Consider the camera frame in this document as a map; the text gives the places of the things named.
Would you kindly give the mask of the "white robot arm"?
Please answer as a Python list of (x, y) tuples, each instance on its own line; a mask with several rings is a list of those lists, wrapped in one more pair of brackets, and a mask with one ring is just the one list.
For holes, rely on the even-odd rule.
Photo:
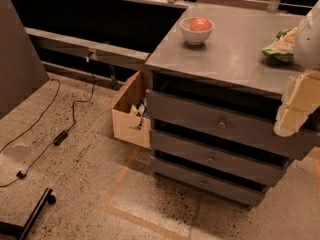
[(297, 133), (320, 107), (320, 1), (300, 21), (293, 55), (305, 71), (288, 79), (282, 95), (274, 125), (274, 132), (281, 137)]

